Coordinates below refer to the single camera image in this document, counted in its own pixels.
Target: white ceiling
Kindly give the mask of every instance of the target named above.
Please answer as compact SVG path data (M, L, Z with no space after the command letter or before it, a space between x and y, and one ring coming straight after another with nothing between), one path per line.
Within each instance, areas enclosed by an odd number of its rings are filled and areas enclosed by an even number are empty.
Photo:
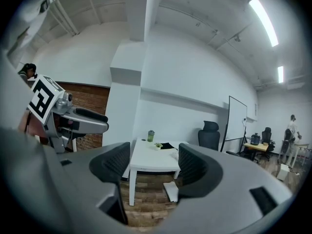
M277 82L277 67L285 67L286 79L310 74L308 51L298 20L284 0L260 0L279 40L271 47L249 0L161 0L156 23L188 33L230 59L259 88ZM97 24L89 0L60 0L76 28ZM127 21L124 0L93 0L101 22ZM65 35L48 13L31 46L38 49Z

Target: ceiling pipe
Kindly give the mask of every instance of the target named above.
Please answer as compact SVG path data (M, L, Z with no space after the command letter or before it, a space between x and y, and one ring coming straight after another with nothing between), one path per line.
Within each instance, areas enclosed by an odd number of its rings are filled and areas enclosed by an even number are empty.
M66 29L66 27L60 22L60 20L56 17L56 15L54 15L54 13L52 12L52 10L50 9L49 12L51 13L51 15L54 17L54 19L58 22L58 24L71 36L74 36L72 32L70 32L68 29Z
M67 15L66 11L64 10L62 4L60 3L59 0L53 0L54 1L54 6L56 8L57 14L63 19L64 22L66 22L69 27L75 32L75 34L79 34L79 31L77 30L77 28L74 26L72 20L69 18L69 16Z
M189 17L191 17L191 18L194 18L194 19L196 19L197 21L199 21L199 22L201 22L201 23L207 25L207 26L210 27L211 29L215 30L215 29L212 28L207 22L205 22L204 20L202 20L202 19L200 19L200 18L198 18L198 17L193 16L193 15L190 14L190 13L187 13L187 12L185 12L185 11L182 11L182 10L179 10L179 9L176 9L176 8L173 8L173 7L170 7L170 6L165 5L165 4L160 4L159 6L160 6L160 7L163 7L163 8L166 8L166 9L170 9L170 10L174 10L174 11L180 12L180 13L182 13L182 14L185 14L185 15L187 15L187 16L189 16Z
M69 18L69 16L67 15L66 11L64 10L63 6L61 5L59 0L55 1L55 7L62 13L62 15L65 17L65 20L67 21L67 23L69 24L69 26L74 30L74 32L78 35L79 31L77 30L77 28L74 26L72 20Z
M76 33L74 32L74 30L71 28L71 26L69 25L69 23L66 21L66 19L64 18L64 16L61 14L61 12L59 11L59 9L55 6L54 4L54 10L57 13L58 17L62 20L62 22L64 23L64 27L66 29L68 29L70 31L70 34L72 36L75 36Z
M92 1L92 0L89 0L89 1L90 1L90 4L91 4L91 7L92 7L92 9L93 9L93 12L94 12L94 14L95 14L95 16L96 16L96 18L97 18L97 20L98 20L98 23L99 23L99 24L102 24L101 20L100 20L99 17L98 17L98 13L97 13L97 11L96 11L94 5L93 5L93 1Z
M254 88L263 89L263 88L270 88L270 87L273 87L273 86L281 86L281 85L285 85L285 84L289 83L289 81L291 81L291 80L300 79L300 78L306 78L307 76L309 76L309 75L301 75L301 76L291 77L291 78L288 78L283 83L279 83L277 81L270 81L270 82L262 83L259 86L254 86Z

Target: white box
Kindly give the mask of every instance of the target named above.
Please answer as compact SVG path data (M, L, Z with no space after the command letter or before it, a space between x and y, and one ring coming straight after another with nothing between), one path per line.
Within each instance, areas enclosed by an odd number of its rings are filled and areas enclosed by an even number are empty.
M289 167L287 165L281 164L281 170L277 175L277 179L284 181L289 173Z

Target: paper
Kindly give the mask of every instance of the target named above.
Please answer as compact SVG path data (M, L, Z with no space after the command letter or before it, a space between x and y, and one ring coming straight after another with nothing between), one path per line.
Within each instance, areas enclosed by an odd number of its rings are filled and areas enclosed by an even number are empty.
M174 181L170 183L164 183L164 187L165 187L165 190L169 197L170 202L177 202L177 195L178 195L179 189L176 186L176 183Z

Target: black chair backrest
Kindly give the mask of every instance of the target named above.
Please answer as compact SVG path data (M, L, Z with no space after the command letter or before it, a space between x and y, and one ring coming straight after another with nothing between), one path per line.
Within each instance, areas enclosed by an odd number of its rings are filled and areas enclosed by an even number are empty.
M287 128L286 131L285 131L285 138L284 138L284 140L290 140L291 136L292 136L292 132L291 132L290 129Z
M262 132L262 141L269 144L271 136L272 136L271 128L266 127L265 130Z
M212 121L204 121L204 123L204 129L198 131L199 146L218 151L220 140L219 125Z

